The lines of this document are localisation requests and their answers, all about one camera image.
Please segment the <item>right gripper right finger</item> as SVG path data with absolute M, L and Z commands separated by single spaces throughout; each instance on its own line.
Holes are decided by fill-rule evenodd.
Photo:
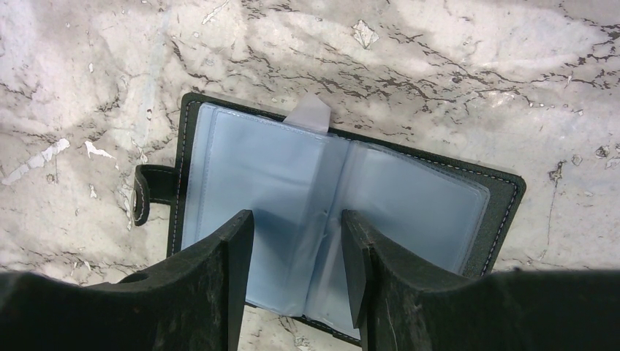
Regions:
M 341 242 L 364 350 L 617 350 L 619 272 L 510 271 L 468 279 L 345 210 Z

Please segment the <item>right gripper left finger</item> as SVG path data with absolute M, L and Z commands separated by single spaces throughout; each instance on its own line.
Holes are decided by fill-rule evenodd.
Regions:
M 254 238 L 239 211 L 215 232 L 121 281 L 80 287 L 1 275 L 3 350 L 236 350 Z

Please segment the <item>black card holder blue sleeves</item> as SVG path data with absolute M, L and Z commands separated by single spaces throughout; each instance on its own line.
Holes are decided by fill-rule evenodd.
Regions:
M 447 271 L 491 271 L 526 191 L 522 177 L 196 93 L 181 101 L 172 167 L 135 169 L 133 220 L 170 207 L 167 254 L 233 214 L 254 215 L 246 302 L 360 341 L 347 296 L 341 214 L 359 211 L 397 244 Z

